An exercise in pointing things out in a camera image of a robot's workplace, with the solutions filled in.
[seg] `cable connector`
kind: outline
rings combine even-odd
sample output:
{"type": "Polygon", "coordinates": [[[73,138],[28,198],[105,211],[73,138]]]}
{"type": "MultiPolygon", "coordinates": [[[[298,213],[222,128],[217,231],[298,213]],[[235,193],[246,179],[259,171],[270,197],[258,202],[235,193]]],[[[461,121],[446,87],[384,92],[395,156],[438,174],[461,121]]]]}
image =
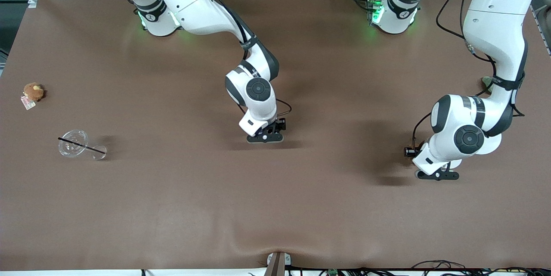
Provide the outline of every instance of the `cable connector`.
{"type": "Polygon", "coordinates": [[[465,40],[465,46],[467,47],[467,50],[469,50],[469,52],[474,55],[475,52],[474,52],[474,47],[472,44],[470,44],[468,41],[465,40]]]}

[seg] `paper label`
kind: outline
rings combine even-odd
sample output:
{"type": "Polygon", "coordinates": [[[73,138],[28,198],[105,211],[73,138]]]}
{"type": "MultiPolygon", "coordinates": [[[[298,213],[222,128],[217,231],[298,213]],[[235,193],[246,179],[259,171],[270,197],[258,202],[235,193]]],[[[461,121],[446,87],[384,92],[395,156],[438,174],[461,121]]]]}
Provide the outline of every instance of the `paper label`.
{"type": "Polygon", "coordinates": [[[25,108],[27,110],[33,108],[36,106],[36,102],[35,101],[31,101],[29,98],[27,98],[26,96],[21,96],[21,101],[23,103],[23,105],[25,105],[25,108]]]}

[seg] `brown table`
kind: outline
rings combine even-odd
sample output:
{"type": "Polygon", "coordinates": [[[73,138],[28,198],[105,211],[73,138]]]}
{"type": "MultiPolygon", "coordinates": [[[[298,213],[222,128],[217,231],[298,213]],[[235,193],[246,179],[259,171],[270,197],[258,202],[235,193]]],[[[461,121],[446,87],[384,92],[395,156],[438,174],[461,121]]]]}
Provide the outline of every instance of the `brown table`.
{"type": "MultiPolygon", "coordinates": [[[[423,0],[401,35],[350,0],[226,1],[281,63],[281,144],[248,145],[238,127],[232,35],[155,38],[126,0],[27,10],[0,78],[0,269],[244,268],[272,251],[311,267],[549,266],[551,71],[531,13],[527,117],[458,181],[431,182],[402,157],[413,125],[491,73],[436,27],[444,0],[423,0]],[[26,111],[35,81],[47,97],[26,111]],[[108,158],[61,156],[75,128],[108,158]]],[[[454,29],[459,1],[442,16],[454,29]]]]}

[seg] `plush toy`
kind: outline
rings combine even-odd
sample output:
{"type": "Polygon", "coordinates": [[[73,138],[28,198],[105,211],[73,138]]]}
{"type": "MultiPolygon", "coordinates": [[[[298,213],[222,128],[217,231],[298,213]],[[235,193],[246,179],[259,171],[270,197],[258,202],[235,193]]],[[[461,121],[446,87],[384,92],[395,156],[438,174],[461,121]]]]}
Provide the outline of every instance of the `plush toy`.
{"type": "Polygon", "coordinates": [[[39,101],[44,96],[44,90],[42,89],[40,84],[37,84],[36,82],[27,84],[23,88],[23,93],[31,101],[39,101]]]}

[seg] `green object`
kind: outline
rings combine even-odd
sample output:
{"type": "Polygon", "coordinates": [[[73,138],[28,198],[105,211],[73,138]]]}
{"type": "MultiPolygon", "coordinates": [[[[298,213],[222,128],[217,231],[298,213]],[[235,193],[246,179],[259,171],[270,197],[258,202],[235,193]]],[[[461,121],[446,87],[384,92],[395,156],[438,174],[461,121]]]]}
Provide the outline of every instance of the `green object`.
{"type": "MultiPolygon", "coordinates": [[[[490,86],[490,83],[492,83],[492,77],[488,77],[488,76],[482,77],[482,83],[484,84],[484,86],[486,86],[486,88],[488,88],[488,86],[490,86]]],[[[492,84],[490,88],[488,88],[488,92],[492,93],[493,88],[494,88],[494,85],[492,84]]]]}

